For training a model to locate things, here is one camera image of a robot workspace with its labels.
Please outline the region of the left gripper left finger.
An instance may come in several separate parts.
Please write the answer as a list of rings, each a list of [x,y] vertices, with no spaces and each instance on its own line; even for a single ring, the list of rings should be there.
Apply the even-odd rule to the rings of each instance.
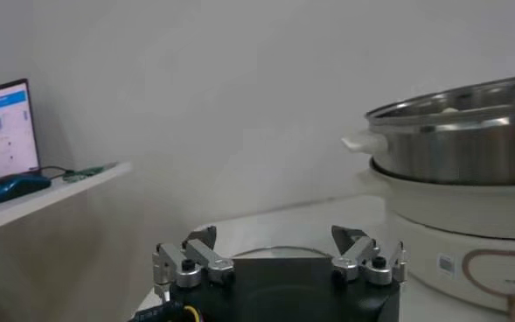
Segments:
[[[192,231],[180,246],[158,243],[152,254],[154,292],[162,302],[171,299],[171,287],[192,290],[204,280],[230,286],[235,279],[234,261],[214,251],[215,226]]]

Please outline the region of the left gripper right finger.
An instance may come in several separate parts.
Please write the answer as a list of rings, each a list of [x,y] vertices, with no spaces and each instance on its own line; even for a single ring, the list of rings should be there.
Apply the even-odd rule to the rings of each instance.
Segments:
[[[377,286],[407,280],[407,251],[403,241],[384,255],[379,243],[362,230],[332,226],[331,236],[339,252],[331,259],[332,275],[342,283],[352,283],[360,277]]]

